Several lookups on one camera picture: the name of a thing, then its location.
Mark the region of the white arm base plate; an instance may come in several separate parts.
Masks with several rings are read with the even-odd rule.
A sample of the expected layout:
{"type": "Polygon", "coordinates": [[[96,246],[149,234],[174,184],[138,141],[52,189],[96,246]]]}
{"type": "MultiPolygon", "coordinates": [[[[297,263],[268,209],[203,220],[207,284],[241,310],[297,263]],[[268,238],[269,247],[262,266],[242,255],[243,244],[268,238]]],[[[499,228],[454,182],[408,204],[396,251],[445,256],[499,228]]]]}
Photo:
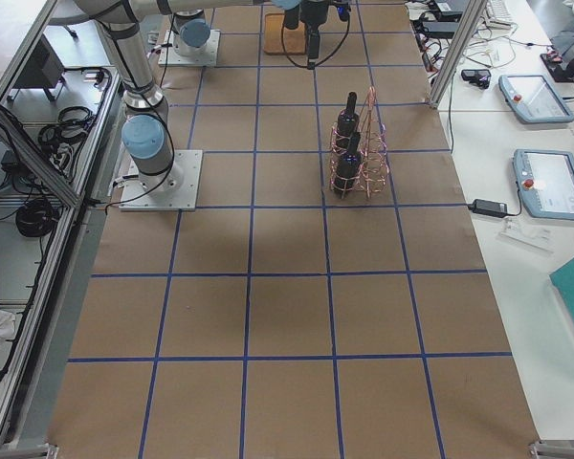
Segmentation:
{"type": "Polygon", "coordinates": [[[177,150],[174,165],[160,185],[163,175],[141,175],[133,159],[128,174],[135,178],[124,183],[119,209],[125,211],[195,210],[203,162],[202,150],[177,150]]]}
{"type": "Polygon", "coordinates": [[[168,31],[165,33],[163,44],[170,44],[170,47],[161,49],[158,63],[167,67],[215,67],[217,64],[218,47],[220,41],[220,31],[211,30],[210,38],[200,48],[189,45],[173,47],[179,38],[178,34],[168,31]]]}

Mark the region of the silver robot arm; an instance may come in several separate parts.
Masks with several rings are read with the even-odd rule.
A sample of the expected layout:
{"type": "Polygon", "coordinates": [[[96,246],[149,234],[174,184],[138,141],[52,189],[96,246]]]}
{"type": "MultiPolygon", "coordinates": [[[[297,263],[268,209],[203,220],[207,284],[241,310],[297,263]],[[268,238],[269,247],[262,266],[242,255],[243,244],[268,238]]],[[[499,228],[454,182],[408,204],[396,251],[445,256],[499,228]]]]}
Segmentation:
{"type": "Polygon", "coordinates": [[[210,25],[204,10],[177,11],[172,14],[173,47],[178,55],[199,53],[210,38],[210,25]]]}
{"type": "MultiPolygon", "coordinates": [[[[94,20],[102,33],[103,47],[115,61],[125,87],[126,106],[148,114],[164,101],[160,86],[151,74],[144,56],[140,22],[147,16],[160,14],[176,17],[205,9],[248,6],[248,1],[77,1],[76,5],[94,20]]],[[[313,70],[324,61],[319,58],[320,27],[327,21],[331,7],[337,9],[342,22],[350,22],[347,1],[275,1],[284,11],[283,27],[305,30],[305,68],[313,70]]]]}

